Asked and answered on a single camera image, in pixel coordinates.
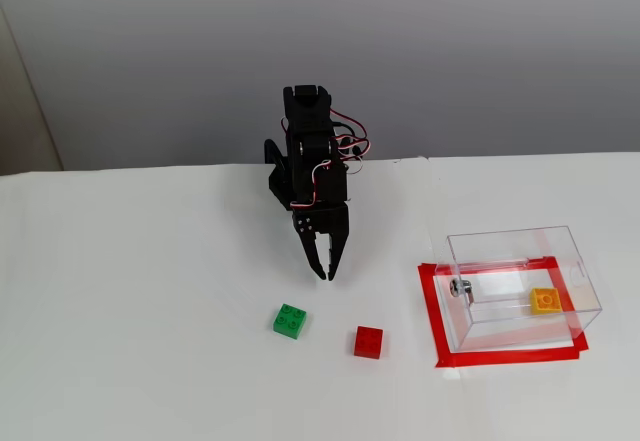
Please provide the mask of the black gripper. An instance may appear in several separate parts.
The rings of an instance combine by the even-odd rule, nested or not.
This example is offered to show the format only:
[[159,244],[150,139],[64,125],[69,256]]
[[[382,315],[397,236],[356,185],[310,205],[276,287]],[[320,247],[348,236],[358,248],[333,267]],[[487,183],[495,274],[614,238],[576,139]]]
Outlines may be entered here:
[[329,234],[328,280],[333,281],[349,237],[349,209],[346,203],[323,206],[316,212],[316,230],[311,217],[303,212],[294,212],[294,228],[312,271],[322,280],[326,274],[320,262],[316,246],[316,231]]

